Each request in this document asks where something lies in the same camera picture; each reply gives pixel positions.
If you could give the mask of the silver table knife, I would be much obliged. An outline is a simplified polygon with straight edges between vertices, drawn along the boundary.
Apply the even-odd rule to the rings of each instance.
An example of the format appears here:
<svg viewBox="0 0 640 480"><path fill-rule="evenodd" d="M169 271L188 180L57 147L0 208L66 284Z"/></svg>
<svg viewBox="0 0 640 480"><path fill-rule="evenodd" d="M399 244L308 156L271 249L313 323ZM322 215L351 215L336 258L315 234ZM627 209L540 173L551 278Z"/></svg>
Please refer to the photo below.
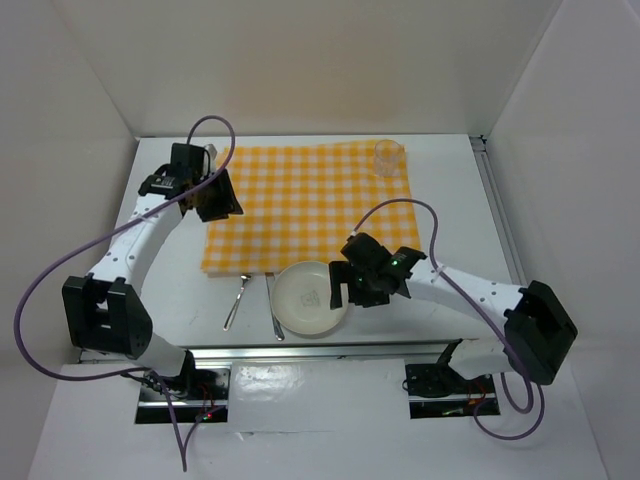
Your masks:
<svg viewBox="0 0 640 480"><path fill-rule="evenodd" d="M270 315L271 315L271 320L272 320L272 326L273 326L273 330L274 330L274 335L276 337L276 339L278 341L284 341L285 340L285 335L284 335L284 331L282 329L282 326L275 314L274 311L274 307L273 307L273 300L272 300L272 287L275 281L275 274L273 272L266 272L265 273L265 282L266 282L266 289L267 289L267 296L268 296L268 301L269 301L269 309L270 309Z"/></svg>

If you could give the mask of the clear plastic cup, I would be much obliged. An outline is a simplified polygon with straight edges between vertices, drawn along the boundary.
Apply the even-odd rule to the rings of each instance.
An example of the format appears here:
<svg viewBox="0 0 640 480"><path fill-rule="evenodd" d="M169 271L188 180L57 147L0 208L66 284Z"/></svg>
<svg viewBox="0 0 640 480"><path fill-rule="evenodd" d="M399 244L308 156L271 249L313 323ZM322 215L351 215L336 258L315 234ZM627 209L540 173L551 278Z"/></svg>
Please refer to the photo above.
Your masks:
<svg viewBox="0 0 640 480"><path fill-rule="evenodd" d="M396 141L390 139L378 141L374 146L374 173L382 178L397 176L404 156L403 146Z"/></svg>

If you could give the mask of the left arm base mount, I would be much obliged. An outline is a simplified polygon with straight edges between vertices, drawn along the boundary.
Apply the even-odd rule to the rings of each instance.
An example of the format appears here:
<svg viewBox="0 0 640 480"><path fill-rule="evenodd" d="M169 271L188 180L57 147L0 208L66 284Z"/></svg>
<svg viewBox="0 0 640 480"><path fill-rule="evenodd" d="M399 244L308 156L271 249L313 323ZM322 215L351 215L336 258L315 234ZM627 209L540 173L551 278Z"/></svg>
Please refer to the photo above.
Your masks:
<svg viewBox="0 0 640 480"><path fill-rule="evenodd" d="M179 391L173 382L166 379L177 423L191 424L196 420L211 424L226 423L230 376L229 366L202 367L195 383L184 391ZM148 374L126 374L125 378L139 385L135 423L169 424L171 417L160 383Z"/></svg>

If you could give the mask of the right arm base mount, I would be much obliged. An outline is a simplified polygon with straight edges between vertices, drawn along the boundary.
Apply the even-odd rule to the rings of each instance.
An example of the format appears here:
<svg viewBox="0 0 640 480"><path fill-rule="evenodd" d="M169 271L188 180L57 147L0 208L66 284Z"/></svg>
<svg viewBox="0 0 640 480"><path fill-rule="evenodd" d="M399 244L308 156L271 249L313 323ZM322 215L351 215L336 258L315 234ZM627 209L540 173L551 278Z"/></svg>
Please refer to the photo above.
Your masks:
<svg viewBox="0 0 640 480"><path fill-rule="evenodd" d="M497 416L500 407L491 376L466 380L448 366L435 363L405 365L401 384L408 395L412 419Z"/></svg>

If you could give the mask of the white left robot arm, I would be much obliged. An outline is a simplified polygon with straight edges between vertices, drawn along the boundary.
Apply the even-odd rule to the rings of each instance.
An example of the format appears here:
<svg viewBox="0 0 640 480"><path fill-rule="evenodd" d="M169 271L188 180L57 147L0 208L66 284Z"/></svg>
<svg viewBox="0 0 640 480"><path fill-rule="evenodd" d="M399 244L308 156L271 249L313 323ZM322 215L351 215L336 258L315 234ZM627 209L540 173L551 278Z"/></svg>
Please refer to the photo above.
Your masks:
<svg viewBox="0 0 640 480"><path fill-rule="evenodd" d="M71 276L62 287L73 346L118 354L154 371L176 399L212 377L197 370L189 350L154 332L140 294L161 247L189 211L204 223L242 214L228 171L214 168L216 156L211 144L173 144L169 162L139 187L132 227L115 236L85 276Z"/></svg>

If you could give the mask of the yellow white checkered cloth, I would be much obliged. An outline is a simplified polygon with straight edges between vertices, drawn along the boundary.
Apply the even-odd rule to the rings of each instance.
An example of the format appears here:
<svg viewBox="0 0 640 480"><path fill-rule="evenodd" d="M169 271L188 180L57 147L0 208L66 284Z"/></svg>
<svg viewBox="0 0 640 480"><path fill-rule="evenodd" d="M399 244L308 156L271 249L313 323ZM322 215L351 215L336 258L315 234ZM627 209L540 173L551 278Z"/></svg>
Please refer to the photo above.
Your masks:
<svg viewBox="0 0 640 480"><path fill-rule="evenodd" d="M280 272L328 263L353 227L385 200L411 195L407 159L377 175L375 141L238 147L227 170L241 215L209 224L202 270L209 275Z"/></svg>

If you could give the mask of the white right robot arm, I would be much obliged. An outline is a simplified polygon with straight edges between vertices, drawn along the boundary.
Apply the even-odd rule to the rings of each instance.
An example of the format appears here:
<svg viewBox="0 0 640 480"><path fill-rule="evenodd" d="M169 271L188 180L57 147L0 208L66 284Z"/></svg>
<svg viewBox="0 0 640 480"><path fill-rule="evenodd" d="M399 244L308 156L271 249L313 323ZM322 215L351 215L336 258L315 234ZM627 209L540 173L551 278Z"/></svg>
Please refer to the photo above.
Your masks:
<svg viewBox="0 0 640 480"><path fill-rule="evenodd" d="M485 374L516 372L548 386L578 330L545 283L504 284L437 264L431 253L401 247L390 253L366 233L351 235L342 260L329 264L330 307L387 305L393 295L428 301L483 321L492 338L460 339L441 355L436 379L460 391Z"/></svg>

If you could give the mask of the cream round plate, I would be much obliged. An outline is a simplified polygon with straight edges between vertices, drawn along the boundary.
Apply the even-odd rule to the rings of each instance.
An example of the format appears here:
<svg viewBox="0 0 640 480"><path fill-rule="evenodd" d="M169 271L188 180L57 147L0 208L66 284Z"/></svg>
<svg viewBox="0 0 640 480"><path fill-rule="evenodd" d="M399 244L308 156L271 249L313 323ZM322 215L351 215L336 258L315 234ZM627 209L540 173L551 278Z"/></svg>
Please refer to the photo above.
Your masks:
<svg viewBox="0 0 640 480"><path fill-rule="evenodd" d="M283 270L272 287L275 314L287 330L305 337L328 334L345 317L348 306L331 309L326 263L303 261Z"/></svg>

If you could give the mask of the silver fork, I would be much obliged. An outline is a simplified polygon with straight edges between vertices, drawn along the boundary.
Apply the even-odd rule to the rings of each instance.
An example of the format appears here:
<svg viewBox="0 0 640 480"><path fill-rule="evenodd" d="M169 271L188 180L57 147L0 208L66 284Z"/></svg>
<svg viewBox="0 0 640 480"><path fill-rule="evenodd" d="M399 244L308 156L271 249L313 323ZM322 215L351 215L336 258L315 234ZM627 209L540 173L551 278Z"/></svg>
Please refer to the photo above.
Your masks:
<svg viewBox="0 0 640 480"><path fill-rule="evenodd" d="M231 310L229 311L229 313L228 313L228 315L227 315L227 317L225 319L225 322L223 324L223 330L224 331L228 331L231 328L231 326L232 326L232 324L234 322L234 319L235 319L235 317L237 315L237 311L238 311L239 305L241 303L242 297L244 295L244 292L246 290L246 287L249 284L249 282L252 280L252 274L251 273L243 273L243 274L240 275L240 279L241 279L241 285L240 285L239 292L238 292L238 294L236 296L236 299L235 299L235 301L234 301L234 303L233 303L233 305L231 307Z"/></svg>

